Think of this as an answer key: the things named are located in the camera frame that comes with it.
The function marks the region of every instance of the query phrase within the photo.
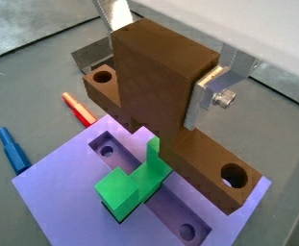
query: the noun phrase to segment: purple base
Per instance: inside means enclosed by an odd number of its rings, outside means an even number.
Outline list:
[[[144,162],[152,133],[141,128],[130,135],[106,115],[13,179],[43,234],[52,245],[182,245],[160,221],[168,225],[172,218],[166,222],[168,216],[158,219],[158,210],[149,210],[157,202],[140,205],[120,225],[102,207],[93,185],[110,169],[88,144],[106,131],[138,163]],[[176,173],[164,185],[212,229],[201,245],[231,245],[269,181],[260,179],[244,206],[228,216]],[[152,199],[170,207],[162,197]]]

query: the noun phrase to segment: gray floor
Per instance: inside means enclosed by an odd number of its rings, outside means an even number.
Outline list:
[[[90,0],[0,0],[0,55],[97,16]]]
[[[85,97],[69,54],[105,33],[100,20],[90,21],[0,58],[0,126],[9,128],[31,163],[82,130],[60,100],[64,91],[104,115]],[[232,90],[235,104],[227,111],[212,108],[200,128],[272,181],[235,245],[283,245],[299,237],[299,106],[251,80]],[[0,245],[49,245],[13,176],[0,143]]]

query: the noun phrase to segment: round hole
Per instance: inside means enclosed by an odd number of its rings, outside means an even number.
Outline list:
[[[180,236],[184,241],[190,241],[194,238],[194,229],[190,225],[182,224],[180,226]]]
[[[233,163],[228,163],[221,167],[220,177],[223,182],[233,188],[244,187],[248,180],[245,170]]]
[[[113,148],[110,146],[104,146],[101,148],[100,154],[102,157],[108,158],[113,154]]]
[[[231,187],[231,184],[229,184],[224,179],[221,179],[221,181],[224,182],[224,184],[225,184],[228,187]]]
[[[92,76],[92,80],[97,83],[106,83],[112,79],[112,74],[108,71],[100,71]]]

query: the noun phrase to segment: brown t-shaped block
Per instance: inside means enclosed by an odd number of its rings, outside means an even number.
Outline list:
[[[146,19],[112,32],[112,45],[116,75],[104,66],[82,77],[88,97],[128,130],[144,125],[158,136],[158,156],[228,214],[260,174],[198,130],[182,127],[194,80],[216,66],[217,53]]]

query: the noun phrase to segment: white surface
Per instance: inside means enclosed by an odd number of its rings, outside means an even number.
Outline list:
[[[134,2],[299,76],[299,1]]]

